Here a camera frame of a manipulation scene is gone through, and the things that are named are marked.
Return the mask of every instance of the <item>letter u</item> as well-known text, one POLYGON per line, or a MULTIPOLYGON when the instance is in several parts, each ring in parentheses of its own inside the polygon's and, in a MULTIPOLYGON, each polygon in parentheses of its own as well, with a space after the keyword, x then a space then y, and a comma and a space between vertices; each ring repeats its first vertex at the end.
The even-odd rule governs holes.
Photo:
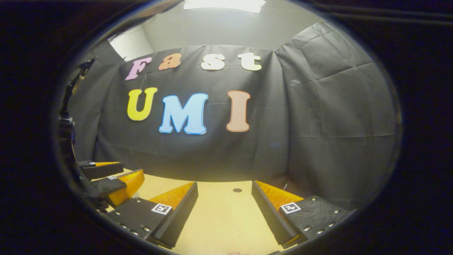
POLYGON ((151 105, 153 103, 154 93, 157 92, 157 88, 147 88, 145 89, 145 106, 140 112, 137 111, 137 101, 139 95, 141 94, 141 89, 133 89, 129 92, 129 102, 127 104, 127 115, 131 120, 144 120, 148 117, 151 112, 151 105))

